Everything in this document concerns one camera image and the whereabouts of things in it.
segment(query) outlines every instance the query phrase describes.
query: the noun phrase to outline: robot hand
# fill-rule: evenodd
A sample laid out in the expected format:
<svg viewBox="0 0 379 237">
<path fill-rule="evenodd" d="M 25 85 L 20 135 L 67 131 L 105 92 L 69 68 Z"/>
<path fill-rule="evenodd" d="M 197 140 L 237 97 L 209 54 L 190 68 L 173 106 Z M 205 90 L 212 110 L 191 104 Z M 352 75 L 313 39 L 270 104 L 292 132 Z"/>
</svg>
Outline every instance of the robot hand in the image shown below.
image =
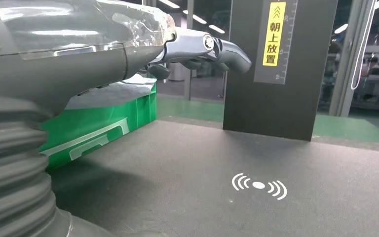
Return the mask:
<svg viewBox="0 0 379 237">
<path fill-rule="evenodd" d="M 196 69 L 201 62 L 209 62 L 223 71 L 230 69 L 239 73 L 247 72 L 252 65 L 236 44 L 209 33 L 176 27 L 174 36 L 151 64 L 180 62 L 189 69 Z"/>
</svg>

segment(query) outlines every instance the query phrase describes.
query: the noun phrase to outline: black panel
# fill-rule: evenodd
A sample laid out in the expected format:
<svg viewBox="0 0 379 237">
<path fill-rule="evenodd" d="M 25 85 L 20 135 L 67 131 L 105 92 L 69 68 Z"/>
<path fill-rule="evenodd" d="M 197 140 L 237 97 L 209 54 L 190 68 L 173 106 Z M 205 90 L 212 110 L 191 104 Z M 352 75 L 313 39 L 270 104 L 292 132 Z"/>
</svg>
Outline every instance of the black panel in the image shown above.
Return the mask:
<svg viewBox="0 0 379 237">
<path fill-rule="evenodd" d="M 338 1 L 299 1 L 285 85 L 229 72 L 224 129 L 310 141 Z M 230 41 L 256 64 L 263 2 L 237 0 Z"/>
</svg>

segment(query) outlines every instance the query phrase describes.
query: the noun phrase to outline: white cable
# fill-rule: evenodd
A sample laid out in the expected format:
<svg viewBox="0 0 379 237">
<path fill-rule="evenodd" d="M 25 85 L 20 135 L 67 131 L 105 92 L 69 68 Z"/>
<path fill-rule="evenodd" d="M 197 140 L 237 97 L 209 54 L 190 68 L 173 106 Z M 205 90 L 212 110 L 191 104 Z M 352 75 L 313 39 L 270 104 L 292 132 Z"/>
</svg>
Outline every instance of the white cable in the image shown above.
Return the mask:
<svg viewBox="0 0 379 237">
<path fill-rule="evenodd" d="M 359 86 L 359 82 L 361 81 L 361 70 L 362 70 L 362 59 L 361 59 L 361 52 L 364 54 L 365 53 L 365 48 L 367 46 L 367 39 L 368 37 L 365 37 L 367 35 L 367 30 L 368 30 L 368 25 L 371 25 L 373 23 L 373 17 L 374 17 L 374 1 L 371 3 L 371 10 L 370 10 L 370 17 L 368 17 L 367 19 L 367 24 L 365 25 L 365 31 L 364 31 L 364 36 L 362 38 L 362 41 L 361 41 L 361 45 L 360 45 L 360 48 L 359 48 L 359 51 L 358 51 L 358 57 L 357 57 L 357 61 L 355 63 L 355 68 L 354 68 L 354 74 L 352 75 L 352 81 L 351 81 L 351 89 L 352 90 L 355 90 L 356 88 L 358 88 Z M 360 64 L 360 70 L 359 70 L 359 74 L 358 74 L 358 81 L 357 81 L 357 84 L 354 86 L 354 78 L 355 78 L 355 74 L 357 73 L 357 67 L 358 67 L 358 64 Z"/>
</svg>

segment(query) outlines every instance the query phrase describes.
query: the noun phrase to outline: green floor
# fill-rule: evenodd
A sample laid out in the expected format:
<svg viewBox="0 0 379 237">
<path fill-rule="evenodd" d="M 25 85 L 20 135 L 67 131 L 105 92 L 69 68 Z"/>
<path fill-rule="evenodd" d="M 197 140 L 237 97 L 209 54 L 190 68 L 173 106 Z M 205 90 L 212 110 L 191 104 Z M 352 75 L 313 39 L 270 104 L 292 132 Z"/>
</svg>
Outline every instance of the green floor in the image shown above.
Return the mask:
<svg viewBox="0 0 379 237">
<path fill-rule="evenodd" d="M 183 117 L 223 122 L 224 104 L 158 97 L 157 116 Z M 316 136 L 379 143 L 379 129 L 364 119 L 317 115 L 313 129 Z"/>
</svg>

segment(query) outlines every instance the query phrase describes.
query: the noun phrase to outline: green plastic crate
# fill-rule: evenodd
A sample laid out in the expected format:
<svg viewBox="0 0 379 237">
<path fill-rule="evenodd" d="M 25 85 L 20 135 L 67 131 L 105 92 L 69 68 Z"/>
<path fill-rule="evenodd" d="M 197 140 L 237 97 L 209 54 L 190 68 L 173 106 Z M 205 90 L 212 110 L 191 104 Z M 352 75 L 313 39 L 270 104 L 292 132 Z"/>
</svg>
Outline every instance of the green plastic crate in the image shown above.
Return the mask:
<svg viewBox="0 0 379 237">
<path fill-rule="evenodd" d="M 65 110 L 45 122 L 48 169 L 62 166 L 156 119 L 156 85 L 150 95 L 112 107 Z"/>
</svg>

